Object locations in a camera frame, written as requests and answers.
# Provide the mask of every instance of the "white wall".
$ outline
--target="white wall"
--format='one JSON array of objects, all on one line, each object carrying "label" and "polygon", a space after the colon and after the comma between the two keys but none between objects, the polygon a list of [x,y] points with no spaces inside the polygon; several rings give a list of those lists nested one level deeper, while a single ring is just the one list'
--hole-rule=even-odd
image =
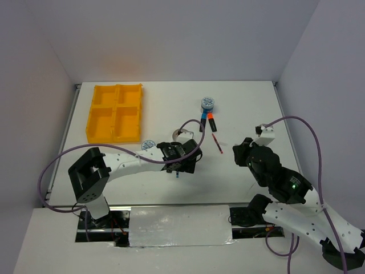
[{"label": "white wall", "polygon": [[59,148],[73,85],[24,1],[0,2],[0,272],[12,273],[38,174]]},{"label": "white wall", "polygon": [[26,0],[74,82],[277,80],[318,0]]},{"label": "white wall", "polygon": [[[278,86],[285,114],[305,118],[318,133],[325,199],[360,228],[365,228],[364,26],[364,0],[321,0]],[[290,129],[304,173],[317,184],[313,138],[299,122]]]}]

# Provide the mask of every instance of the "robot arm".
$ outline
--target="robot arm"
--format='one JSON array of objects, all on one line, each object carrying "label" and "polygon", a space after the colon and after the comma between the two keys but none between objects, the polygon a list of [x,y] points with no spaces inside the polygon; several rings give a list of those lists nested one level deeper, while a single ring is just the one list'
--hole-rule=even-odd
[{"label": "robot arm", "polygon": [[[189,158],[182,161],[179,161],[179,158],[192,152],[196,147],[197,143],[189,137],[184,144],[159,143],[156,147],[135,152],[135,156],[103,154],[98,147],[90,148],[68,170],[76,201],[85,204],[94,223],[102,227],[111,218],[108,203],[103,196],[107,183],[122,176],[145,171],[194,173],[197,158],[202,157],[202,151],[198,148]],[[140,156],[151,162],[141,160]]]},{"label": "robot arm", "polygon": [[[284,229],[306,239],[318,251],[322,251],[323,258],[336,268],[342,269],[342,262],[338,247],[329,239],[321,228],[311,220],[303,218],[289,211],[283,205],[273,203],[269,198],[257,194],[248,206],[251,219],[260,223],[266,221],[281,226]],[[358,248],[350,252],[345,251],[347,269],[352,270],[363,265],[365,254]]]},{"label": "robot arm", "polygon": [[[327,243],[329,243],[328,245],[337,251],[339,249],[338,244],[325,213],[323,212],[317,191],[301,174],[282,167],[279,156],[269,147],[266,147],[274,139],[272,128],[265,128],[264,126],[257,127],[256,133],[259,134],[259,137],[256,140],[245,138],[241,145],[233,147],[236,164],[241,167],[248,167],[260,187],[267,187],[273,198],[295,208],[298,213],[300,213],[299,218],[305,220],[305,222],[308,223],[308,227],[313,224],[317,227],[317,229],[315,228],[316,233],[320,231],[326,236],[325,238],[321,236],[322,243],[327,241]],[[365,246],[364,232],[345,221],[344,218],[329,207],[329,205],[325,204],[324,206],[340,235],[344,252],[347,254],[347,259],[350,258],[350,255],[358,254],[360,252],[360,261],[362,265],[365,256],[359,249]],[[275,219],[266,218],[269,218],[270,222],[273,223],[282,222],[282,220],[279,220],[282,216],[277,217],[278,218]],[[294,233],[300,233],[301,230],[297,228],[297,225],[306,226],[298,220],[296,222],[292,224],[286,218],[280,225],[283,227],[289,226],[287,227],[288,230],[293,231]],[[303,236],[310,238],[311,234],[304,234]],[[337,255],[339,265],[342,266],[339,254]]]}]

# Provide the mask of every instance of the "purple cable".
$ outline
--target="purple cable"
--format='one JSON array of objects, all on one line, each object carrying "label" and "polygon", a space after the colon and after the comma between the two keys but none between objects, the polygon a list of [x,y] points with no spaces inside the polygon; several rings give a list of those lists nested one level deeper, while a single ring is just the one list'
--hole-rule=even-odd
[{"label": "purple cable", "polygon": [[[270,236],[270,234],[273,232],[273,231],[275,231],[275,230],[277,230],[277,229],[279,229],[278,227],[275,227],[274,229],[272,229],[272,230],[270,230],[267,234],[266,234],[266,237],[265,237],[265,244],[266,244],[266,246],[267,246],[267,248],[273,253],[273,254],[275,254],[275,255],[277,255],[277,256],[279,256],[279,257],[288,257],[288,256],[291,256],[296,250],[297,250],[297,248],[298,248],[298,246],[299,246],[299,236],[297,236],[297,243],[295,244],[295,247],[294,247],[294,249],[293,249],[293,247],[291,247],[290,248],[290,251],[289,251],[289,253],[287,253],[287,254],[280,254],[280,253],[278,253],[278,252],[276,252],[275,250],[273,250],[272,249],[272,247],[271,246],[269,246],[269,236]],[[292,233],[291,234],[291,239],[292,239],[292,241],[294,241],[294,234]]]},{"label": "purple cable", "polygon": [[293,246],[294,246],[294,234],[291,234],[291,243],[290,243],[290,249],[289,249],[289,253],[288,253],[288,257],[287,257],[287,274],[290,274],[290,262],[291,262],[291,256],[293,255],[294,251],[293,251]]},{"label": "purple cable", "polygon": [[[317,145],[317,151],[318,151],[318,196],[319,196],[319,201],[321,203],[321,205],[323,206],[323,193],[322,193],[322,153],[321,153],[321,148],[319,146],[319,140],[318,137],[316,135],[316,133],[314,132],[313,128],[307,123],[307,121],[305,121],[304,119],[297,117],[297,116],[284,116],[282,118],[279,118],[275,121],[272,121],[269,124],[266,124],[265,127],[270,127],[280,121],[283,121],[285,119],[296,119],[299,120],[301,122],[303,122],[308,128],[309,130],[312,132],[312,135],[314,137],[315,140],[315,144]],[[335,235],[336,241],[337,241],[337,245],[340,249],[340,254],[341,254],[341,261],[342,261],[342,267],[343,267],[343,273],[347,274],[347,264],[346,264],[346,258],[344,255],[344,251],[343,251],[343,247],[341,244],[341,240],[340,237],[338,236],[337,230],[335,228],[335,225],[333,223],[333,221],[331,220],[331,217],[327,211],[327,209],[323,208],[323,212],[325,213],[328,223],[330,224],[330,227],[332,228],[332,231]]]},{"label": "purple cable", "polygon": [[[191,123],[191,122],[196,122],[198,123],[201,127],[203,127],[203,125],[200,123],[200,121],[198,120],[195,120],[195,119],[191,119],[191,120],[188,120],[186,121],[184,124],[182,124],[182,126],[180,127],[179,131],[181,131],[188,123]],[[42,172],[40,173],[39,175],[39,178],[38,178],[38,184],[37,184],[37,190],[38,190],[38,197],[39,199],[42,201],[43,205],[47,208],[49,208],[50,210],[52,211],[55,211],[55,212],[60,212],[60,213],[72,213],[72,212],[76,212],[76,211],[79,211],[81,210],[82,208],[85,208],[85,206],[82,206],[82,207],[78,207],[78,208],[75,208],[75,209],[67,209],[67,210],[62,210],[62,209],[58,209],[58,208],[55,208],[51,205],[49,205],[45,198],[43,198],[42,196],[42,190],[41,190],[41,184],[42,184],[42,179],[43,179],[43,176],[44,174],[46,173],[46,171],[50,168],[50,166],[55,162],[57,161],[57,159],[61,158],[63,155],[71,152],[71,151],[74,151],[74,150],[78,150],[80,148],[84,148],[84,147],[110,147],[110,148],[114,148],[116,150],[121,150],[125,153],[128,153],[132,156],[138,156],[141,160],[144,160],[146,162],[150,162],[150,163],[154,163],[154,164],[172,164],[172,163],[176,163],[176,162],[179,162],[179,161],[182,161],[188,157],[190,157],[191,155],[193,155],[198,149],[199,147],[201,146],[203,140],[204,140],[204,136],[205,136],[205,129],[203,128],[203,132],[202,132],[202,135],[201,135],[201,139],[197,145],[196,148],[194,148],[190,153],[186,154],[185,156],[183,157],[180,157],[178,159],[175,159],[175,160],[169,160],[169,161],[155,161],[155,160],[151,160],[151,159],[148,159],[146,157],[143,157],[143,156],[138,156],[136,153],[134,153],[133,151],[130,151],[130,150],[127,150],[123,147],[117,147],[117,146],[114,146],[112,144],[82,144],[80,146],[76,146],[76,147],[71,147],[63,152],[61,152],[59,155],[57,155],[43,170]]]},{"label": "purple cable", "polygon": [[86,236],[86,240],[90,241],[89,233],[87,232],[87,214],[88,213],[89,213],[89,211],[87,210],[87,207],[85,207],[85,236]]}]

